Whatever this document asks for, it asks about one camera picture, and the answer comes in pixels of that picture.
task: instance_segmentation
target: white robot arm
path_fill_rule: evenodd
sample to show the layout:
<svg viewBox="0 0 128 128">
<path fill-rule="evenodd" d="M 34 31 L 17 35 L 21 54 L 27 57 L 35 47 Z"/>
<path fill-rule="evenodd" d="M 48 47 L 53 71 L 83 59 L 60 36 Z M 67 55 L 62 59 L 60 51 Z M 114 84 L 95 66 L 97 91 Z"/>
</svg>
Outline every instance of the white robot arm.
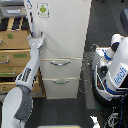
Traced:
<svg viewBox="0 0 128 128">
<path fill-rule="evenodd" d="M 93 59 L 92 69 L 95 70 L 95 66 L 98 62 L 100 63 L 99 65 L 101 70 L 108 69 L 119 44 L 122 42 L 124 38 L 125 37 L 121 36 L 120 34 L 114 34 L 111 39 L 111 47 L 97 48 Z"/>
<path fill-rule="evenodd" d="M 31 59 L 23 72 L 17 76 L 17 87 L 12 89 L 6 96 L 2 107 L 1 128 L 24 128 L 25 122 L 32 111 L 32 98 L 29 96 L 33 89 L 33 83 L 39 68 L 39 52 L 45 37 L 28 37 L 31 47 Z"/>
</svg>

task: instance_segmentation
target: cable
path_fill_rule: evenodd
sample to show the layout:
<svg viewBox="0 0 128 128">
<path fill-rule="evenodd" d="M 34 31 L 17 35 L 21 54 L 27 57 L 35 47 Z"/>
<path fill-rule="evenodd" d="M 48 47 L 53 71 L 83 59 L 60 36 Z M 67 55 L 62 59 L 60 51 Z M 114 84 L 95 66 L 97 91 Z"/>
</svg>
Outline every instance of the cable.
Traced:
<svg viewBox="0 0 128 128">
<path fill-rule="evenodd" d="M 106 2 L 106 0 L 96 0 L 96 1 L 98 1 L 98 3 L 100 3 L 100 4 L 104 4 L 105 2 Z"/>
<path fill-rule="evenodd" d="M 88 82 L 88 83 L 90 83 L 90 85 L 91 85 L 90 88 L 89 88 L 89 90 L 87 90 L 87 91 L 82 91 L 81 88 L 80 88 L 80 86 L 78 87 L 78 88 L 79 88 L 79 91 L 85 94 L 85 93 L 88 93 L 88 92 L 91 91 L 91 89 L 92 89 L 92 84 L 91 84 L 91 82 L 90 82 L 89 80 L 83 80 L 83 81 Z"/>
<path fill-rule="evenodd" d="M 94 46 L 96 46 L 96 48 L 99 48 L 99 46 L 98 46 L 97 44 L 92 44 L 92 46 L 91 46 L 91 51 L 92 51 L 92 53 L 95 52 L 95 51 L 93 51 L 93 47 L 94 47 Z"/>
<path fill-rule="evenodd" d="M 118 113 L 115 113 L 114 110 L 116 109 L 116 107 L 113 107 L 113 112 L 112 114 L 108 117 L 107 121 L 105 122 L 104 128 L 106 128 L 106 126 L 109 126 L 111 128 L 114 128 L 114 126 L 116 124 L 118 124 Z"/>
<path fill-rule="evenodd" d="M 121 102 L 121 118 L 120 118 L 120 122 L 119 122 L 119 127 L 118 128 L 120 128 L 121 122 L 122 122 L 122 106 L 123 106 L 124 98 L 125 98 L 126 95 L 127 95 L 127 91 L 125 92 L 124 97 L 123 97 L 122 102 Z"/>
<path fill-rule="evenodd" d="M 93 58 L 93 55 L 84 53 L 81 71 L 83 71 L 84 69 L 86 69 L 92 65 L 92 58 Z"/>
</svg>

